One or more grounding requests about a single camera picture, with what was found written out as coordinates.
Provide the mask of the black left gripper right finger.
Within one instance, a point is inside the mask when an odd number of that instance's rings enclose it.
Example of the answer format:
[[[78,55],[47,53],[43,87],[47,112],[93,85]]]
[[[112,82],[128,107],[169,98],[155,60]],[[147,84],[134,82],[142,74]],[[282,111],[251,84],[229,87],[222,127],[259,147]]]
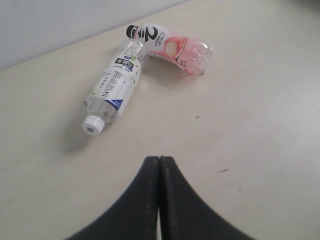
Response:
[[[175,159],[159,159],[159,217],[163,240],[250,240],[211,209],[183,176]]]

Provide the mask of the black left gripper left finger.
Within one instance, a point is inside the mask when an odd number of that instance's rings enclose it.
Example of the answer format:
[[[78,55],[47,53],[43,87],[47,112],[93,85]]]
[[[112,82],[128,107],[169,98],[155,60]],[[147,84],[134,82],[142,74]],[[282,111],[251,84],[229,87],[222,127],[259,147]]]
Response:
[[[159,158],[146,157],[119,199],[99,218],[69,239],[156,240],[159,170]]]

